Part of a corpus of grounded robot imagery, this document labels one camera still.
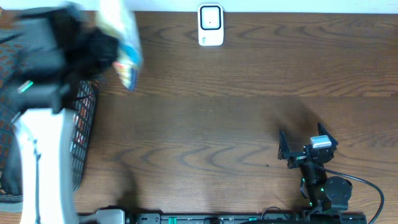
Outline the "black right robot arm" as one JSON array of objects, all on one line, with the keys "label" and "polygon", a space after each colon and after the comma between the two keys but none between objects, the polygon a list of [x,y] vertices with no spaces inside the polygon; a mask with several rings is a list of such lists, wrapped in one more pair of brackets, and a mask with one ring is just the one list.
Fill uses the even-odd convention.
[{"label": "black right robot arm", "polygon": [[347,211],[351,198],[352,183],[337,175],[328,177],[324,168],[324,164],[334,158],[337,145],[321,123],[318,123],[318,135],[311,137],[310,144],[300,152],[292,152],[284,132],[279,131],[277,158],[286,160],[289,169],[300,169],[306,189],[303,196],[320,213]]}]

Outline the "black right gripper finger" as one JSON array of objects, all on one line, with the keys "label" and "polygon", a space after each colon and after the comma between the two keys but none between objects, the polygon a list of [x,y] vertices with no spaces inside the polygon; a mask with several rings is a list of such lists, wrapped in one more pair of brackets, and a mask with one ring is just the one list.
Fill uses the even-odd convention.
[{"label": "black right gripper finger", "polygon": [[324,125],[322,125],[321,122],[318,122],[317,126],[318,126],[318,133],[320,136],[326,135],[326,136],[328,136],[329,140],[331,141],[332,146],[338,145],[338,141],[326,130],[326,128],[324,127]]},{"label": "black right gripper finger", "polygon": [[279,160],[286,160],[290,156],[290,148],[288,142],[286,140],[285,134],[283,130],[279,131],[279,149],[278,149],[278,156]]}]

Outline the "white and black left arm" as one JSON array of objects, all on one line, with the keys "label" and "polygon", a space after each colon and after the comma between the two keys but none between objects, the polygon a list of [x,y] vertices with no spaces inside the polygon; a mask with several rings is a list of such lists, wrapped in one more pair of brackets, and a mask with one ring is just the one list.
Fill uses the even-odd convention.
[{"label": "white and black left arm", "polygon": [[16,16],[25,46],[6,81],[22,168],[22,223],[80,223],[73,198],[70,146],[82,82],[107,70],[118,40],[85,25],[69,2]]}]

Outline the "large yellow snack bag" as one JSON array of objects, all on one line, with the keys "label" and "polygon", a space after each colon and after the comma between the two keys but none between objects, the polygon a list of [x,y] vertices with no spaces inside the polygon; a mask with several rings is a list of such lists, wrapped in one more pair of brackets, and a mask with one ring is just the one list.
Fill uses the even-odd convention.
[{"label": "large yellow snack bag", "polygon": [[135,13],[125,0],[100,0],[95,22],[101,31],[119,40],[113,67],[124,87],[135,90],[144,64]]}]

